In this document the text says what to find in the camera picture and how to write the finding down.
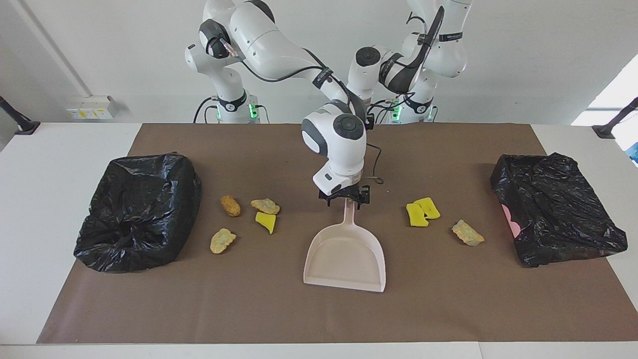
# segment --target pink dustpan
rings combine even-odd
[[[376,237],[355,225],[355,203],[346,199],[343,223],[322,229],[310,244],[304,283],[383,292],[385,258]]]

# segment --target white table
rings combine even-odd
[[[0,358],[635,358],[638,342],[282,345],[34,345],[75,260],[75,238],[109,161],[139,124],[44,123],[0,152]],[[638,303],[638,169],[590,128],[533,126],[548,153],[579,162],[629,250],[609,258]]]

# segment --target dustpan handle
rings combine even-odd
[[[350,198],[346,198],[345,209],[343,210],[343,223],[355,223],[355,201],[351,200]]]

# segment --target brown tabletop covering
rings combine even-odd
[[[76,262],[38,342],[638,340],[638,314],[606,259],[519,263],[489,177],[503,153],[545,154],[530,126],[380,126],[368,138],[383,148],[385,184],[363,181],[372,203],[355,221],[382,244],[384,293],[303,283],[310,242],[341,221],[343,200],[328,208],[317,199],[312,175],[325,160],[299,125],[144,125],[130,155],[178,151],[202,179],[191,236],[174,263],[142,273]],[[242,205],[239,218],[219,205],[225,194]],[[442,218],[410,227],[405,204],[428,196]],[[272,236],[249,205],[264,197],[282,207]],[[460,242],[450,230],[459,219],[486,242]],[[222,227],[239,237],[216,256],[210,240]]]

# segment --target black plastic bag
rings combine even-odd
[[[521,228],[514,246],[530,267],[627,250],[625,232],[614,225],[570,157],[503,155],[491,183]]]
[[[168,264],[195,223],[202,183],[178,154],[111,161],[91,199],[73,255],[96,271],[125,273]]]

